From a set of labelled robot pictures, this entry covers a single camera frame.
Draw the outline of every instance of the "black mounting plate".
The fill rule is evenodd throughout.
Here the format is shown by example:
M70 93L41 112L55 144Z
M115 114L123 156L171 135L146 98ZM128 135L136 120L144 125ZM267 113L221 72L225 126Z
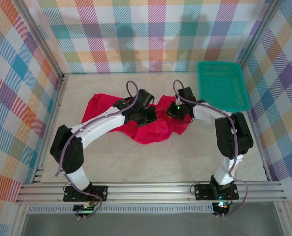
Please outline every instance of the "black mounting plate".
M233 184L232 189L215 197L209 184L195 184L194 193L196 200L237 200L239 199L239 192L236 184Z
M97 194L103 202L107 200L108 187L107 186L91 186L92 194ZM82 194L76 191L72 186L65 188L65 194L63 197L64 202L92 202L93 197L86 194Z

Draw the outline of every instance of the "marble surface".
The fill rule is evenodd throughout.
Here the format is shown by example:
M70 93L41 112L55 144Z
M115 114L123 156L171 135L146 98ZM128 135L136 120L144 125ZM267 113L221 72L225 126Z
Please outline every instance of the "marble surface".
M183 81L198 98L196 73L137 73L72 75L68 79L56 128L79 124L85 108L95 93L127 97L125 83L133 80L155 96L173 96L172 82ZM42 182L66 182L63 175L54 177L58 164L47 152ZM84 170L93 182L165 182L209 181L216 171L220 152L215 129L194 120L180 136L142 145L120 132L107 133L84 150ZM242 180L264 180L266 174L256 145L249 150L236 171Z

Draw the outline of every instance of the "crumpled red fabric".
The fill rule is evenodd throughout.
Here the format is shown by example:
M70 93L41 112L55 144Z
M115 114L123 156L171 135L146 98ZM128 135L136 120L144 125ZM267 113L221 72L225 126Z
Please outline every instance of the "crumpled red fabric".
M115 102L121 99L122 98L106 94L95 94L95 96L87 104L82 123L105 112ZM158 104L154 105L157 114L157 121L142 127L138 127L135 121L131 121L121 127L111 130L111 132L124 132L126 135L141 144L150 144L166 140L170 137L172 132L181 135L189 125L191 118L186 116L184 121L180 121L165 115L166 109L173 101L175 101L175 97L163 95Z

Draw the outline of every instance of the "checkered fabric wall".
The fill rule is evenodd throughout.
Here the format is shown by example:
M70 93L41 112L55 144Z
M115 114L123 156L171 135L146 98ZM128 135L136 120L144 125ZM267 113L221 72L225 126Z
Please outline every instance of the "checkered fabric wall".
M63 72L239 61L271 0L26 0Z
M244 70L258 139L292 209L292 0L284 0Z
M11 0L0 0L0 236L43 142L58 78Z

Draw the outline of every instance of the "green basket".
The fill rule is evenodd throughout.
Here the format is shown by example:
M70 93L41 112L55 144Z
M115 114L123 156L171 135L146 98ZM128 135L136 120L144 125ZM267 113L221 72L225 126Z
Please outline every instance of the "green basket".
M227 112L247 111L250 102L241 66L202 61L197 65L200 99Z

